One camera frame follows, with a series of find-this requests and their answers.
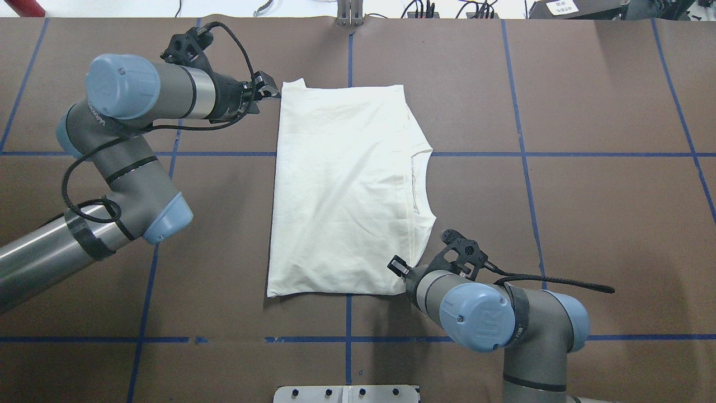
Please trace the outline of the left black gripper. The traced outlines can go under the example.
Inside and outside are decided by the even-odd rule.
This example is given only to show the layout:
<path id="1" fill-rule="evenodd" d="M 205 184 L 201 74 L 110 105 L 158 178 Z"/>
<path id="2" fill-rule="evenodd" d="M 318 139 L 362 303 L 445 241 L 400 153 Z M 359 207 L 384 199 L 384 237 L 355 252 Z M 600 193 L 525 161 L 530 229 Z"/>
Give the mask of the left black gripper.
<path id="1" fill-rule="evenodd" d="M 211 123 L 229 123 L 246 114 L 258 114 L 258 102 L 281 98 L 275 80 L 263 71 L 255 71 L 248 81 L 216 73 L 213 83 L 216 100 L 210 112 Z"/>

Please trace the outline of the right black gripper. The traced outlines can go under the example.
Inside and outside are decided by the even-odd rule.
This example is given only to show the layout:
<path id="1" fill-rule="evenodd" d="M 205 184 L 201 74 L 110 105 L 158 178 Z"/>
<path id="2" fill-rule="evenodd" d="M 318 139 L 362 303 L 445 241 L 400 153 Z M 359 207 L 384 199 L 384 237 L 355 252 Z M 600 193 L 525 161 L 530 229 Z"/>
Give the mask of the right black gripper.
<path id="1" fill-rule="evenodd" d="M 428 290 L 434 283 L 434 275 L 428 265 L 413 268 L 403 258 L 394 255 L 387 268 L 403 280 L 405 294 L 410 303 L 414 306 L 427 305 Z"/>

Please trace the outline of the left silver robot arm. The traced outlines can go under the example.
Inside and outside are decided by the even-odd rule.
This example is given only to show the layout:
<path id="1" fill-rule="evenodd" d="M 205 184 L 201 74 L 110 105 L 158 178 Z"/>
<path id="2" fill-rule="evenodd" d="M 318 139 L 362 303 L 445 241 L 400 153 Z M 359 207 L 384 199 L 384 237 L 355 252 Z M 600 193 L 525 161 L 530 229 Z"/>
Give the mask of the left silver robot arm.
<path id="1" fill-rule="evenodd" d="M 66 209 L 2 247 L 2 312 L 133 240 L 156 245 L 190 224 L 194 214 L 145 139 L 156 120 L 207 120 L 217 130 L 258 113 L 259 101 L 279 97 L 273 77 L 262 71 L 240 82 L 197 60 L 96 57 L 85 99 L 56 129 L 62 148 L 76 158 L 62 177 Z"/>

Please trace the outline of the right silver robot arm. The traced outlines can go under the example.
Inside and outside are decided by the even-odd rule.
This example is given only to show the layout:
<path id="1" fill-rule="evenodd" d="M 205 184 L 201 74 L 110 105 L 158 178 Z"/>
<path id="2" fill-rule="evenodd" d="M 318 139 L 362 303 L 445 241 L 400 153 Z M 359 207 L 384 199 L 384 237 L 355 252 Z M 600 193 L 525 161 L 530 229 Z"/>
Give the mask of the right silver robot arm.
<path id="1" fill-rule="evenodd" d="M 482 252 L 453 262 L 437 256 L 410 267 L 394 256 L 389 270 L 409 300 L 457 344 L 480 353 L 503 349 L 504 402 L 584 402 L 567 392 L 568 354 L 583 349 L 590 320 L 577 299 L 528 290 L 514 281 L 552 282 L 612 294 L 611 286 L 504 272 Z"/>

